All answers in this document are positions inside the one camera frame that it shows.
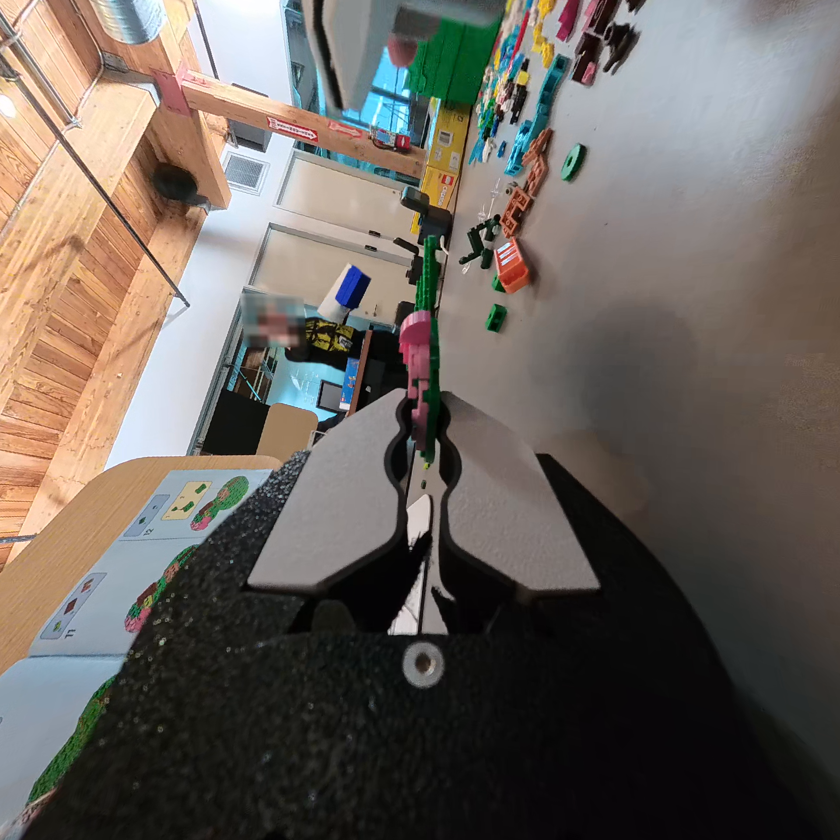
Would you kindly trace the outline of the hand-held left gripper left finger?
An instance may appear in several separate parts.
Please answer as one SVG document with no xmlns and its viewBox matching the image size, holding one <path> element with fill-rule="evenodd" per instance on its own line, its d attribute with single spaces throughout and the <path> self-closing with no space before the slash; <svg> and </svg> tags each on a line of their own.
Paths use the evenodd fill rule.
<svg viewBox="0 0 840 840">
<path fill-rule="evenodd" d="M 250 589 L 326 595 L 345 581 L 400 577 L 411 411 L 397 388 L 314 445 L 250 572 Z"/>
</svg>

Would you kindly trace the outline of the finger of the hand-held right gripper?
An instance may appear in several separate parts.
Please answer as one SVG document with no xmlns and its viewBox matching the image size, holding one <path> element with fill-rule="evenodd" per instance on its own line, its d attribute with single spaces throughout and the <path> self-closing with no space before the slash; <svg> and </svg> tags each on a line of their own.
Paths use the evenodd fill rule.
<svg viewBox="0 0 840 840">
<path fill-rule="evenodd" d="M 303 1 L 308 41 L 328 112 L 359 110 L 382 57 L 409 67 L 430 38 L 423 1 Z"/>
<path fill-rule="evenodd" d="M 505 12 L 506 1 L 398 1 L 393 32 L 436 32 L 440 22 L 487 28 Z"/>
</svg>

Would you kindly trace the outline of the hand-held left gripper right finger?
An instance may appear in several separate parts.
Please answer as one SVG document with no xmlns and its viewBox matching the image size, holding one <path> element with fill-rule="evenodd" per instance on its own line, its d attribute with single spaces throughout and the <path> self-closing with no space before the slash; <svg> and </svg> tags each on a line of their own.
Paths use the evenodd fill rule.
<svg viewBox="0 0 840 840">
<path fill-rule="evenodd" d="M 511 587 L 521 602 L 597 592 L 600 583 L 530 446 L 507 425 L 442 393 L 440 574 L 458 566 Z"/>
</svg>

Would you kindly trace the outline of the green lego plate stack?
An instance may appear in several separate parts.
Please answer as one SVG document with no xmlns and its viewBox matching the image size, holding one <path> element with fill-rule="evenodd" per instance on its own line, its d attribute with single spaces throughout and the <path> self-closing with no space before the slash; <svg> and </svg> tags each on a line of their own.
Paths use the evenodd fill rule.
<svg viewBox="0 0 840 840">
<path fill-rule="evenodd" d="M 476 101 L 502 16 L 487 27 L 443 20 L 431 40 L 418 44 L 407 69 L 408 89 L 447 104 Z"/>
</svg>

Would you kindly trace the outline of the green and pink lego model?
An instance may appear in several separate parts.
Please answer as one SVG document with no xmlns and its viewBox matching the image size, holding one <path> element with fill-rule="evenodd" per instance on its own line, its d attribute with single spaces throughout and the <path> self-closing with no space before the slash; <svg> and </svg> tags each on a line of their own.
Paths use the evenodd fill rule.
<svg viewBox="0 0 840 840">
<path fill-rule="evenodd" d="M 435 460 L 434 436 L 440 409 L 440 352 L 438 322 L 435 315 L 440 263 L 438 252 L 445 247 L 439 236 L 426 236 L 423 244 L 421 276 L 416 282 L 415 311 L 403 321 L 400 351 L 408 373 L 407 394 L 411 403 L 412 441 L 418 448 L 420 490 L 426 490 L 427 472 Z M 424 492 L 408 509 L 409 548 L 431 538 L 434 532 L 434 500 Z M 390 635 L 415 635 L 423 629 L 431 549 L 426 552 L 417 578 L 394 620 Z"/>
</svg>

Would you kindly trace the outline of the pile of colourful lego pieces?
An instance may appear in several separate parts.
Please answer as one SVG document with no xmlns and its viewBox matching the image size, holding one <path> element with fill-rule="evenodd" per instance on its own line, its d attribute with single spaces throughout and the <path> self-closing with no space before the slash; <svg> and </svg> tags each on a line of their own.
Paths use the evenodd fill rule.
<svg viewBox="0 0 840 840">
<path fill-rule="evenodd" d="M 521 171 L 532 142 L 549 126 L 561 82 L 569 78 L 589 87 L 599 70 L 615 73 L 635 44 L 635 27 L 616 20 L 622 5 L 635 14 L 643 2 L 562 2 L 556 28 L 545 34 L 557 2 L 507 4 L 476 100 L 477 138 L 468 165 L 487 161 L 493 151 L 502 154 L 506 145 L 497 134 L 509 121 L 518 132 L 505 173 Z"/>
</svg>

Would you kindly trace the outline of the dark green lego figure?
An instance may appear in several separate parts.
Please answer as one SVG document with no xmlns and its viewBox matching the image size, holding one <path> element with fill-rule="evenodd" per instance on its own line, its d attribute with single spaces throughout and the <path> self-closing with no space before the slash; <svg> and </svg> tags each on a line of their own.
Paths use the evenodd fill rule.
<svg viewBox="0 0 840 840">
<path fill-rule="evenodd" d="M 458 264 L 466 272 L 469 264 L 474 260 L 479 261 L 479 267 L 487 270 L 493 260 L 493 248 L 491 247 L 499 232 L 501 231 L 501 216 L 498 214 L 489 216 L 484 221 L 469 229 L 467 232 L 469 241 L 469 252 L 466 256 L 460 257 Z"/>
</svg>

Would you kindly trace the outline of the lego instruction booklet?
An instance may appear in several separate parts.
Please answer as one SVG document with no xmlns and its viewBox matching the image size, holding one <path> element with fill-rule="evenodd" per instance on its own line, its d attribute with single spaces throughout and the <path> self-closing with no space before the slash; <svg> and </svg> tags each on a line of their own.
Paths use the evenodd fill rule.
<svg viewBox="0 0 840 840">
<path fill-rule="evenodd" d="M 169 472 L 120 535 L 47 599 L 27 655 L 2 673 L 2 838 L 20 838 L 89 740 L 153 607 L 269 469 Z"/>
</svg>

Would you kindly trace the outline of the orange lego brick white stripes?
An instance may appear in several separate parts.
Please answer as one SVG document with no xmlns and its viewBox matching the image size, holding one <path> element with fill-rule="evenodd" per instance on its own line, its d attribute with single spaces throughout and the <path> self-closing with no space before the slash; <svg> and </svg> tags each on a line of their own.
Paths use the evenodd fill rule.
<svg viewBox="0 0 840 840">
<path fill-rule="evenodd" d="M 502 290 L 508 294 L 531 285 L 532 272 L 519 241 L 511 237 L 494 252 L 495 269 Z"/>
</svg>

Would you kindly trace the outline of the light wooden panel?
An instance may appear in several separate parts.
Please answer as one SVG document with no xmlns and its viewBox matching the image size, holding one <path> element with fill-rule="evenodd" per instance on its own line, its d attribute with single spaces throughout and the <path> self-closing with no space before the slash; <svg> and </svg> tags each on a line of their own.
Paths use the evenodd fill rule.
<svg viewBox="0 0 840 840">
<path fill-rule="evenodd" d="M 318 415 L 308 409 L 274 403 L 269 406 L 255 454 L 284 463 L 295 453 L 308 449 L 318 423 Z"/>
</svg>

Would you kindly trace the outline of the yellow cardboard box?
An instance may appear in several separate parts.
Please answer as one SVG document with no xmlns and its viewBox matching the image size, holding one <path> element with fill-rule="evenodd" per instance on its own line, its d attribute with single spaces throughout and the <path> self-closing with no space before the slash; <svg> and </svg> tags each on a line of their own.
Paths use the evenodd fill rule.
<svg viewBox="0 0 840 840">
<path fill-rule="evenodd" d="M 466 148 L 471 106 L 432 98 L 428 116 L 427 164 L 442 172 L 457 175 Z"/>
<path fill-rule="evenodd" d="M 454 200 L 459 187 L 460 170 L 450 171 L 426 164 L 420 191 L 427 195 L 429 205 L 453 213 Z"/>
</svg>

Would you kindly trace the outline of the black cabinet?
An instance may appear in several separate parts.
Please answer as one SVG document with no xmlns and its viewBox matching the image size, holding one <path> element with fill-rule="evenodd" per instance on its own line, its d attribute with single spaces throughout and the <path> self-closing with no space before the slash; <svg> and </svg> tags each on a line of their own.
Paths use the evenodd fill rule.
<svg viewBox="0 0 840 840">
<path fill-rule="evenodd" d="M 202 455 L 256 455 L 269 405 L 222 390 L 200 446 Z"/>
</svg>

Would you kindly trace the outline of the blue and white box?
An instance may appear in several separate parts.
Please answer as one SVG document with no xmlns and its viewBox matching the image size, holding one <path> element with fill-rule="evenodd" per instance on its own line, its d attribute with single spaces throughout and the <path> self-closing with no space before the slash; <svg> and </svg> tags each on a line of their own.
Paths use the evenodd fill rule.
<svg viewBox="0 0 840 840">
<path fill-rule="evenodd" d="M 346 323 L 350 313 L 360 306 L 370 283 L 371 278 L 359 267 L 346 264 L 319 305 L 318 315 L 329 322 Z"/>
</svg>

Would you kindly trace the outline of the light wooden booklet board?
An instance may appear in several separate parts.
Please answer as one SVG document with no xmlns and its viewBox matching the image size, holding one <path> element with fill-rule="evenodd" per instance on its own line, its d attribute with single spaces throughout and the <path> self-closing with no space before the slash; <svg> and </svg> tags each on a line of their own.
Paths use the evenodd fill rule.
<svg viewBox="0 0 840 840">
<path fill-rule="evenodd" d="M 83 487 L 1 573 L 1 671 L 24 658 L 63 595 L 130 525 L 173 470 L 278 469 L 269 456 L 171 456 L 126 461 Z"/>
</svg>

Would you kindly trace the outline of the metal conduit pipe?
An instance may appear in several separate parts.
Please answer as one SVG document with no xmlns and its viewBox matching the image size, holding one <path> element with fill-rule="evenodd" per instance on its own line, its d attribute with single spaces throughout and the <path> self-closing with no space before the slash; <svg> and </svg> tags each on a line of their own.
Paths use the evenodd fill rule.
<svg viewBox="0 0 840 840">
<path fill-rule="evenodd" d="M 37 89 L 46 97 L 51 108 L 63 119 L 65 130 L 80 129 L 81 122 L 69 109 L 58 89 L 47 77 L 40 64 L 24 42 L 23 34 L 1 11 L 2 53 L 10 51 L 17 63 L 25 70 L 36 84 Z"/>
</svg>

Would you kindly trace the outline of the white wall vent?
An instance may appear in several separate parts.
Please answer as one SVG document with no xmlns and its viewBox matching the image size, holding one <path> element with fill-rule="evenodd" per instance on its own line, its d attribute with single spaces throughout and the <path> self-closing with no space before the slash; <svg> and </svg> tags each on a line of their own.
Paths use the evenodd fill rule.
<svg viewBox="0 0 840 840">
<path fill-rule="evenodd" d="M 228 151 L 223 159 L 223 169 L 227 184 L 232 190 L 259 196 L 266 183 L 270 163 L 236 151 Z"/>
</svg>

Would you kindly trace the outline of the orange-brown lego frame piece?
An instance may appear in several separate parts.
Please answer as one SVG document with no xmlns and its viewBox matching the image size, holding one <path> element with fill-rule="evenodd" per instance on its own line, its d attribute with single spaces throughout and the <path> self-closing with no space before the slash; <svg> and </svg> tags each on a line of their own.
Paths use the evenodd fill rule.
<svg viewBox="0 0 840 840">
<path fill-rule="evenodd" d="M 509 195 L 507 206 L 500 216 L 499 225 L 506 239 L 518 235 L 523 220 L 533 204 L 533 198 L 519 186 L 514 187 Z"/>
<path fill-rule="evenodd" d="M 528 167 L 528 173 L 523 185 L 523 191 L 531 198 L 535 198 L 549 174 L 548 152 L 554 131 L 552 128 L 543 129 L 528 145 L 522 162 Z"/>
</svg>

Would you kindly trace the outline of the red metal beam bracket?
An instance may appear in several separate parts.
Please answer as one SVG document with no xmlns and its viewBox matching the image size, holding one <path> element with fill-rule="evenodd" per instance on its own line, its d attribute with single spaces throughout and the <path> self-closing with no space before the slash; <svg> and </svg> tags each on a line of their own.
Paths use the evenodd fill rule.
<svg viewBox="0 0 840 840">
<path fill-rule="evenodd" d="M 163 70 L 152 70 L 151 75 L 157 87 L 161 105 L 169 112 L 173 112 L 185 118 L 192 116 L 192 111 L 186 101 L 183 91 L 183 81 L 186 78 L 189 68 L 182 61 L 175 73 Z"/>
</svg>

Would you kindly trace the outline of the corrugated metal duct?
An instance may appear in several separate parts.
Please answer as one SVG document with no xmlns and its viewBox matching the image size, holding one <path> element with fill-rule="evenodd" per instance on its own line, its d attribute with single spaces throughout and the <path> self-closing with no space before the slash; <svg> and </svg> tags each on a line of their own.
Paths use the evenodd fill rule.
<svg viewBox="0 0 840 840">
<path fill-rule="evenodd" d="M 163 1 L 90 1 L 103 31 L 127 46 L 157 39 L 168 17 Z"/>
</svg>

